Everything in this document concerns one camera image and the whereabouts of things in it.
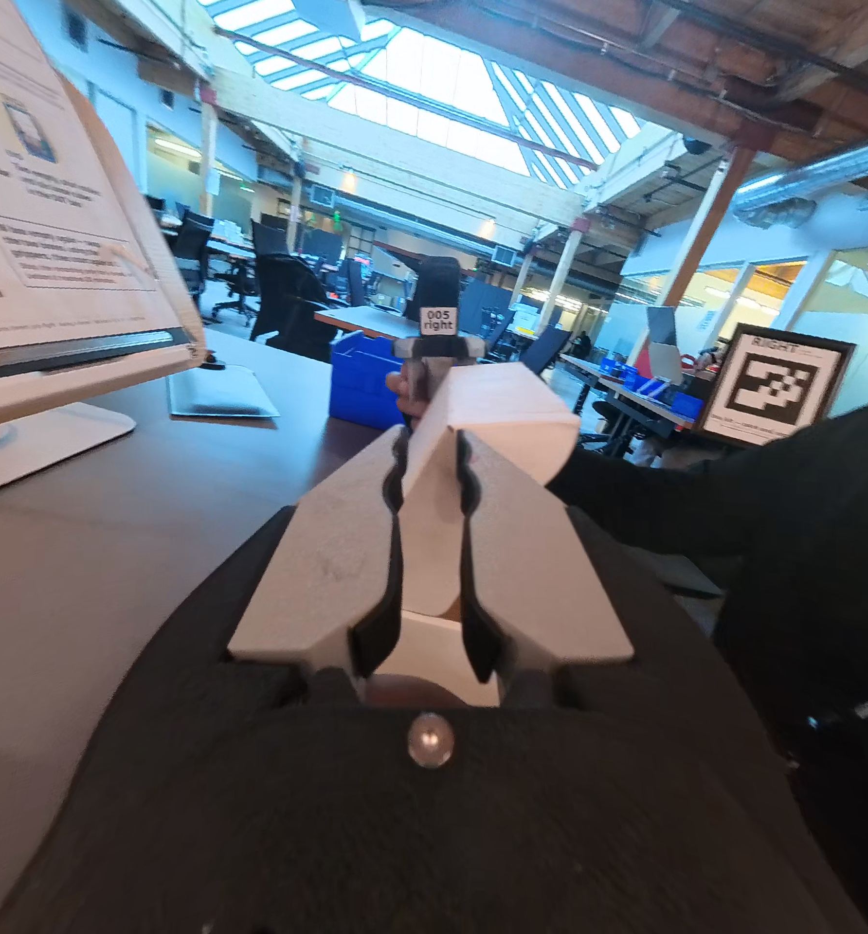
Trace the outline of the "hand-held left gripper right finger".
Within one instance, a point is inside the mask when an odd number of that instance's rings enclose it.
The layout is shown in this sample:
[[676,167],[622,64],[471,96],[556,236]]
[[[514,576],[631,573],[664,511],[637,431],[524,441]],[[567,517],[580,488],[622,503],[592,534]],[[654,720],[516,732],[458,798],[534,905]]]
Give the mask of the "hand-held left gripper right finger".
[[457,479],[460,623],[477,680],[632,660],[567,507],[471,431],[457,436]]

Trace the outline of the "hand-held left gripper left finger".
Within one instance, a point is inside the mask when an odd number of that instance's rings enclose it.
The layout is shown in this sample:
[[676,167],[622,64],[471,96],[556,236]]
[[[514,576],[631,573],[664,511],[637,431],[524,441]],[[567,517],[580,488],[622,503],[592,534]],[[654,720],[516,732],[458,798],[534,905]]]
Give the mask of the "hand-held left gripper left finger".
[[389,429],[296,504],[231,637],[234,660],[371,675],[389,658],[409,439],[406,426]]

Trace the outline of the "white cardboard mailer box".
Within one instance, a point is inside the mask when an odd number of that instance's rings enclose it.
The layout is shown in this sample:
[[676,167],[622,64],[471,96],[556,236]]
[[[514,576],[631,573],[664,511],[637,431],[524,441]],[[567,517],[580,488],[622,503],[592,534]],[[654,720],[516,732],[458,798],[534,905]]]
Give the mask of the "white cardboard mailer box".
[[576,444],[579,420],[519,363],[455,367],[409,442],[400,523],[404,582],[401,635],[365,684],[372,706],[496,706],[496,679],[476,679],[459,614],[463,515],[458,432],[470,430],[541,484]]

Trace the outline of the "grey white upright box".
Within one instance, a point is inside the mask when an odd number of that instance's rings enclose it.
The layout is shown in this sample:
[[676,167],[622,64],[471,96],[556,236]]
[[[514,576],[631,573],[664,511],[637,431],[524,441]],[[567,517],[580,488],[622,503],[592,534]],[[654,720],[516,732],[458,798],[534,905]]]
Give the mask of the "grey white upright box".
[[649,305],[646,308],[645,360],[636,367],[643,377],[660,380],[675,388],[684,383],[683,355],[677,337],[677,306]]

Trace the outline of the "person's right hand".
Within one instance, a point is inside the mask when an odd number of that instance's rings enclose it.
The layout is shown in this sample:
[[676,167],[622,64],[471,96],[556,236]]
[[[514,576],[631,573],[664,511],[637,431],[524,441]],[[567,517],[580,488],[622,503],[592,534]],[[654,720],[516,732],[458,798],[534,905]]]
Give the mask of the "person's right hand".
[[386,376],[385,385],[394,394],[405,425],[414,431],[430,406],[427,383],[424,380],[418,383],[415,371],[405,361],[398,372]]

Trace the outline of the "wooden top desk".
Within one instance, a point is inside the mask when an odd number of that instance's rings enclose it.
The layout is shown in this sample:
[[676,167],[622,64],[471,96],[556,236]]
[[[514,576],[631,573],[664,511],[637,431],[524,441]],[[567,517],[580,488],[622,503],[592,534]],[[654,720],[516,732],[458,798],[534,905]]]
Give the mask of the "wooden top desk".
[[319,308],[313,317],[340,331],[362,332],[372,338],[402,340],[420,335],[417,322],[374,305]]

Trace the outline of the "blue plastic bin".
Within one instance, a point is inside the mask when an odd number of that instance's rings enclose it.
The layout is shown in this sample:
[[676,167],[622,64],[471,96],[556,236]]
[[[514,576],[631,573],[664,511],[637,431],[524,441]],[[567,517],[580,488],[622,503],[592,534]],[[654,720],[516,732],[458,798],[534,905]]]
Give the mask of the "blue plastic bin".
[[392,346],[390,338],[361,331],[333,343],[329,417],[380,431],[404,424],[396,395],[385,382],[389,374],[399,373],[402,363]]

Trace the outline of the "black office chair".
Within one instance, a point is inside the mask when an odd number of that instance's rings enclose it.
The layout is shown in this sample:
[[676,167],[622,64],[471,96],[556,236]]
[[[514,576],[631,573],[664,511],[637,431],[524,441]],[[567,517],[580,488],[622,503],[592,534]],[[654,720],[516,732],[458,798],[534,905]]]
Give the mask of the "black office chair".
[[189,208],[183,211],[181,225],[171,241],[171,253],[189,296],[199,307],[208,274],[208,244],[215,221]]
[[252,238],[260,307],[249,340],[269,334],[267,346],[330,363],[338,329],[315,317],[329,307],[317,276],[288,253],[287,237],[279,229],[253,222]]
[[549,326],[531,342],[519,362],[535,376],[540,377],[545,370],[554,365],[570,338],[570,332],[557,326]]

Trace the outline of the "silver metal tray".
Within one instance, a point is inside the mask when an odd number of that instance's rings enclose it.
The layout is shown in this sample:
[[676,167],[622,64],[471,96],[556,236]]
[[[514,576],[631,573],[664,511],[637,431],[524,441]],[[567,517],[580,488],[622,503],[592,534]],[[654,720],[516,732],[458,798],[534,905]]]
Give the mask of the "silver metal tray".
[[237,365],[197,367],[166,377],[173,416],[275,418],[278,409],[253,371]]

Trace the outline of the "long work table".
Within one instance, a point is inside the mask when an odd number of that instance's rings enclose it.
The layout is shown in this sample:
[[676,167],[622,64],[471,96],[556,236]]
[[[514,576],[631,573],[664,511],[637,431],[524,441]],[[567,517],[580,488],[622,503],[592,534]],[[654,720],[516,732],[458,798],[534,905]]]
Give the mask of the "long work table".
[[614,378],[599,366],[570,355],[558,357],[565,371],[581,382],[581,390],[571,411],[581,417],[591,391],[607,391],[605,403],[615,410],[617,416],[607,441],[598,448],[613,458],[623,458],[631,441],[639,431],[662,439],[670,438],[675,432],[692,431],[697,418],[679,414],[656,400],[625,386],[622,379]]

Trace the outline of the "instruction sheet on wooden stand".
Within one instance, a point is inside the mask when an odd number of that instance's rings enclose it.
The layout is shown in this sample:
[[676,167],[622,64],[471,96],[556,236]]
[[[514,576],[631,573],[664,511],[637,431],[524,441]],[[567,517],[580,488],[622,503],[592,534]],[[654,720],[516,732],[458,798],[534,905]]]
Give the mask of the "instruction sheet on wooden stand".
[[139,190],[130,169],[113,140],[112,134],[109,133],[101,121],[90,99],[81,94],[78,87],[69,82],[63,74],[55,68],[54,70],[68,90],[72,104],[98,152],[98,157],[110,180],[113,192],[116,194],[119,204],[133,229],[134,238],[141,247],[150,270],[154,273],[160,289],[168,298],[178,316],[179,325],[177,327],[183,327],[194,334],[203,332],[199,312],[188,295],[182,274],[175,264],[170,248],[160,231],[158,220]]

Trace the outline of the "black white tag sign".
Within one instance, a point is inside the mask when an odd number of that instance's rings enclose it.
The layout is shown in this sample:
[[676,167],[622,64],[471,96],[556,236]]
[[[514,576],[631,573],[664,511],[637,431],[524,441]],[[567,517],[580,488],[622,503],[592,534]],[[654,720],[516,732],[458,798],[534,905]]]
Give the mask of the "black white tag sign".
[[739,324],[693,433],[744,449],[793,436],[830,413],[854,344]]

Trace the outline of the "printed instruction sheet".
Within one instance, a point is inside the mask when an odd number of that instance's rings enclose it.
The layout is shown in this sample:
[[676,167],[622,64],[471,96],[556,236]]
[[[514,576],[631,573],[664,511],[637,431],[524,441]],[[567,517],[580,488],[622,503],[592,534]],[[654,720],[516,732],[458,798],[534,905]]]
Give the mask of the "printed instruction sheet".
[[68,90],[0,2],[0,348],[178,325]]

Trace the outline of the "large silver ceiling duct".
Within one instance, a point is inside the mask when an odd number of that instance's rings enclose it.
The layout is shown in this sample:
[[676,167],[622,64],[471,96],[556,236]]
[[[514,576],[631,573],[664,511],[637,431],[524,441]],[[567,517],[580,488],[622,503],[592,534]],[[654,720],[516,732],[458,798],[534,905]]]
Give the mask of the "large silver ceiling duct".
[[[795,229],[814,216],[821,196],[864,180],[868,180],[868,140],[750,181],[736,191],[729,211],[757,229]],[[868,210],[868,193],[861,208]]]

